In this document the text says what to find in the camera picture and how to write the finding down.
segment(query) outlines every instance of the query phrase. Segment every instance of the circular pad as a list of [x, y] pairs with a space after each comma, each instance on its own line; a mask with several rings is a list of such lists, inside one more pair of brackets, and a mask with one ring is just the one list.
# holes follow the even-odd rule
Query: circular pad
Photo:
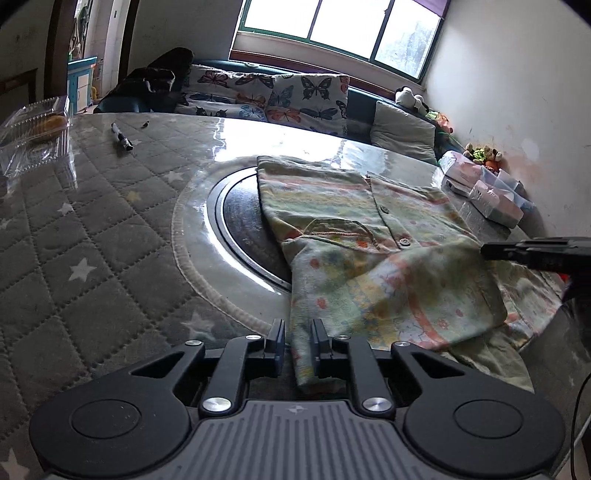
[[501, 439], [516, 433], [523, 424], [519, 410], [495, 400], [464, 403], [453, 414], [464, 432], [484, 439]]
[[549, 468], [562, 417], [540, 397], [480, 375], [430, 378], [404, 432], [425, 459], [472, 478], [519, 478]]
[[98, 400], [78, 408], [72, 415], [72, 426], [85, 437], [111, 439], [133, 430], [140, 417], [131, 403]]
[[46, 469], [68, 478], [121, 478], [162, 462], [189, 430], [187, 409], [164, 379], [123, 370], [44, 403], [29, 434]]

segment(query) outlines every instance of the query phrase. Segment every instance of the shirt pocket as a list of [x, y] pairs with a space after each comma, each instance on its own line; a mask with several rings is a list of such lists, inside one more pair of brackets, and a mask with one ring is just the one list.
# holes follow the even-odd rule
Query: shirt pocket
[[355, 220], [314, 219], [303, 229], [300, 238], [313, 238], [371, 254], [387, 255], [398, 251], [387, 226], [368, 226]]

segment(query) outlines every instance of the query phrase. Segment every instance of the purple curtain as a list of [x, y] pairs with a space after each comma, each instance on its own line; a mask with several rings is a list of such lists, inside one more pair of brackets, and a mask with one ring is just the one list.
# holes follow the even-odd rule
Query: purple curtain
[[443, 12], [445, 11], [445, 7], [449, 3], [449, 0], [414, 0], [419, 5], [428, 8], [434, 14], [439, 15], [440, 17], [443, 16]]

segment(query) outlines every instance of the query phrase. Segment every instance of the window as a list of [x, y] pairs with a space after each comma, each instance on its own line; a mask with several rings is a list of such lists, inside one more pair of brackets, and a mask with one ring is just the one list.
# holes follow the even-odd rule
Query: window
[[246, 0], [240, 30], [292, 38], [422, 78], [449, 0]]

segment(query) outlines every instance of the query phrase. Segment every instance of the black cable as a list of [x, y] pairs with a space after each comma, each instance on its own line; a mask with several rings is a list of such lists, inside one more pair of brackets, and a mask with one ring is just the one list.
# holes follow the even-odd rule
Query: black cable
[[581, 401], [581, 396], [583, 395], [583, 389], [589, 380], [591, 380], [591, 374], [587, 375], [585, 380], [583, 380], [583, 384], [577, 395], [577, 401], [574, 403], [573, 424], [570, 427], [570, 476], [572, 480], [577, 480], [577, 476], [574, 473], [574, 429], [577, 422], [577, 411], [579, 410], [579, 403]]

